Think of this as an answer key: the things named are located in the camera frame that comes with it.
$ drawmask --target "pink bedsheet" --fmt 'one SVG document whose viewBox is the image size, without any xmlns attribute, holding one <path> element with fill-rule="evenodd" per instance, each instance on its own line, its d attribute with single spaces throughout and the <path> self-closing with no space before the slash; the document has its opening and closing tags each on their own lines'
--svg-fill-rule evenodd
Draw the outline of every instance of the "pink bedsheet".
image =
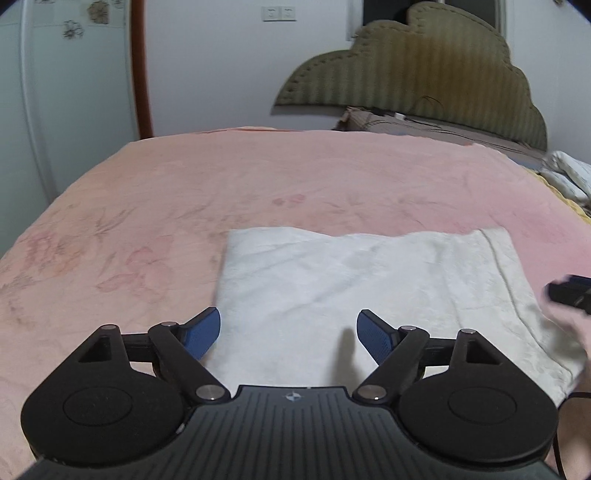
<svg viewBox="0 0 591 480">
<path fill-rule="evenodd" d="M 22 403 L 75 346 L 104 323 L 138 332 L 189 319 L 212 303 L 227 231 L 276 225 L 391 236 L 501 225 L 538 295 L 564 274 L 591 276 L 590 226 L 480 145 L 243 130 L 130 144 L 0 261 L 0 478 L 32 461 Z M 588 321 L 558 313 L 591 346 Z M 591 470 L 591 441 L 565 428 L 567 471 L 579 480 Z"/>
</svg>

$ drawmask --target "light switch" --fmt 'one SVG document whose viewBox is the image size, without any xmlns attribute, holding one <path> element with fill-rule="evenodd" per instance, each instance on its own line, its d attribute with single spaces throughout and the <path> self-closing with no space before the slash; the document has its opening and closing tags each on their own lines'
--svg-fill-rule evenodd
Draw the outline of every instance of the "light switch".
<svg viewBox="0 0 591 480">
<path fill-rule="evenodd" d="M 296 8 L 295 7 L 281 7 L 281 19 L 295 21 L 296 20 Z"/>
<path fill-rule="evenodd" d="M 276 22 L 281 19 L 281 7 L 261 7 L 263 22 Z"/>
</svg>

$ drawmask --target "wooden door frame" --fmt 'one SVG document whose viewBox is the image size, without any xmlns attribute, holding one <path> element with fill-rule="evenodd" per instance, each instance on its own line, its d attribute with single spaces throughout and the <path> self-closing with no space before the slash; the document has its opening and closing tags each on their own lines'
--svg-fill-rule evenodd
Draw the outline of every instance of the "wooden door frame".
<svg viewBox="0 0 591 480">
<path fill-rule="evenodd" d="M 152 138 L 152 117 L 146 75 L 145 0 L 130 0 L 131 69 L 134 80 L 135 113 L 140 139 Z"/>
</svg>

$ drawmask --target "black gripper base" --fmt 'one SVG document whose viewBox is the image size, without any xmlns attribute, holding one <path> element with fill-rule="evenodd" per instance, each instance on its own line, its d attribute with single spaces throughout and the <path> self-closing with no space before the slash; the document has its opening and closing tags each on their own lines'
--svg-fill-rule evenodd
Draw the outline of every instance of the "black gripper base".
<svg viewBox="0 0 591 480">
<path fill-rule="evenodd" d="M 449 465 L 411 442 L 392 414 L 342 388 L 242 387 L 199 407 L 169 445 L 102 469 L 39 460 L 21 480 L 557 480 L 542 462 L 504 471 Z"/>
</svg>

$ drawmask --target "metal screw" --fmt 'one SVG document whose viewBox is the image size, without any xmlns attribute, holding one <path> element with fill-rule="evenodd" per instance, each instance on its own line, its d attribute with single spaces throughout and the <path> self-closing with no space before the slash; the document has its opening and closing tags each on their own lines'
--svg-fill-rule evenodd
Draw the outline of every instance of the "metal screw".
<svg viewBox="0 0 591 480">
<path fill-rule="evenodd" d="M 201 385 L 195 394 L 202 400 L 219 400 L 224 396 L 226 390 L 219 385 Z"/>
<path fill-rule="evenodd" d="M 364 385 L 359 387 L 357 393 L 366 400 L 380 400 L 386 396 L 386 389 L 379 385 Z"/>
</svg>

